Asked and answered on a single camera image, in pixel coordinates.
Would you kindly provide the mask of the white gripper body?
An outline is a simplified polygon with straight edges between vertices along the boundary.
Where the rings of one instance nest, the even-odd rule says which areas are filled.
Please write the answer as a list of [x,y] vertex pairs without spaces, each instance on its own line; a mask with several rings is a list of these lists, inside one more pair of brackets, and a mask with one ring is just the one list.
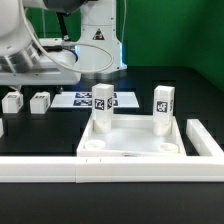
[[80,81],[81,74],[71,71],[77,62],[73,53],[62,50],[50,56],[62,66],[37,53],[0,56],[0,85],[71,85]]

